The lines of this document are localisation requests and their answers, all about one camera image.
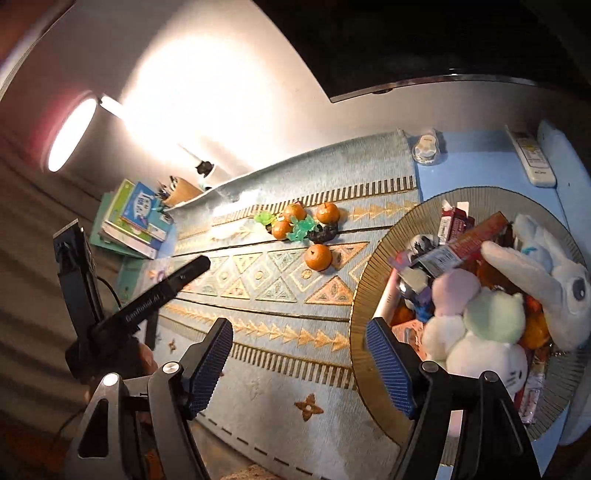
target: plush toy eye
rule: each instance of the plush toy eye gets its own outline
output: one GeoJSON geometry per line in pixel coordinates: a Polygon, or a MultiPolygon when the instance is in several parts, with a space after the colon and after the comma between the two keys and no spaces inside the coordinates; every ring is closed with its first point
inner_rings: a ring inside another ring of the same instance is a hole
{"type": "Polygon", "coordinates": [[[573,282],[573,296],[576,300],[581,301],[585,299],[587,295],[587,291],[585,289],[585,280],[582,278],[577,278],[573,282]]]}

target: screw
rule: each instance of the screw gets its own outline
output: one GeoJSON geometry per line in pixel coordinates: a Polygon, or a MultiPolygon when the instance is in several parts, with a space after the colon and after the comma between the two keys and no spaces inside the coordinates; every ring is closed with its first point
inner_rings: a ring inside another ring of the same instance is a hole
{"type": "Polygon", "coordinates": [[[484,379],[487,382],[494,383],[499,380],[499,375],[491,371],[484,372],[484,379]]]}
{"type": "Polygon", "coordinates": [[[106,374],[103,377],[103,383],[107,386],[107,387],[112,387],[113,385],[115,385],[117,382],[119,381],[119,375],[117,374],[106,374]]]}
{"type": "Polygon", "coordinates": [[[430,374],[433,374],[437,370],[439,370],[439,365],[437,365],[435,362],[431,362],[430,360],[423,362],[421,364],[421,367],[423,370],[425,370],[425,372],[428,372],[430,374]]]}
{"type": "Polygon", "coordinates": [[[165,374],[173,374],[178,371],[178,363],[177,362],[168,362],[166,365],[162,367],[162,371],[165,374]]]}

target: white remote control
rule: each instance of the white remote control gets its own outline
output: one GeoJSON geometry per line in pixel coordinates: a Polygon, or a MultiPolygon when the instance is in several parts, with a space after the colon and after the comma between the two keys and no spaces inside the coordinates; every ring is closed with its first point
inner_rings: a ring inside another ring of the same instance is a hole
{"type": "Polygon", "coordinates": [[[536,187],[555,187],[554,172],[535,138],[525,133],[512,132],[508,126],[505,129],[530,182],[536,187]]]}

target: patterned tablecloth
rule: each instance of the patterned tablecloth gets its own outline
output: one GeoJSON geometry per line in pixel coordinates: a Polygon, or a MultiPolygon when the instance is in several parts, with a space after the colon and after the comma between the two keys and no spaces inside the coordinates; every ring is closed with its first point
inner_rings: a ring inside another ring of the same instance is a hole
{"type": "Polygon", "coordinates": [[[353,292],[379,240],[419,191],[401,131],[331,145],[236,179],[171,211],[175,254],[146,261],[135,295],[161,270],[206,254],[210,271],[160,311],[155,357],[179,359],[218,317],[234,345],[198,421],[286,479],[386,478],[400,447],[371,419],[349,353],[353,292]],[[300,200],[344,212],[332,265],[303,261],[306,242],[275,241],[254,222],[300,200]]]}

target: ribbed glass plate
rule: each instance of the ribbed glass plate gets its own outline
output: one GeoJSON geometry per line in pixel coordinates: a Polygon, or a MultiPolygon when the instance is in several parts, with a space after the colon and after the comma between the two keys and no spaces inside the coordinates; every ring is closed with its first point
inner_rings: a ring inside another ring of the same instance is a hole
{"type": "MultiPolygon", "coordinates": [[[[560,241],[574,261],[584,265],[583,255],[562,223],[538,203],[509,190],[497,187],[452,190],[421,203],[402,217],[384,236],[365,266],[355,290],[349,330],[351,361],[361,399],[380,428],[399,445],[406,441],[411,422],[390,402],[371,354],[363,347],[365,326],[371,320],[388,281],[391,270],[388,258],[404,249],[414,235],[437,232],[444,199],[452,205],[470,202],[470,216],[476,223],[498,211],[509,221],[515,220],[518,213],[531,215],[560,241]]],[[[586,359],[587,354],[582,349],[569,353],[553,352],[535,411],[535,423],[527,426],[530,439],[540,438],[566,408],[583,375],[586,359]]],[[[442,464],[452,465],[456,451],[457,439],[448,438],[442,464]]]]}

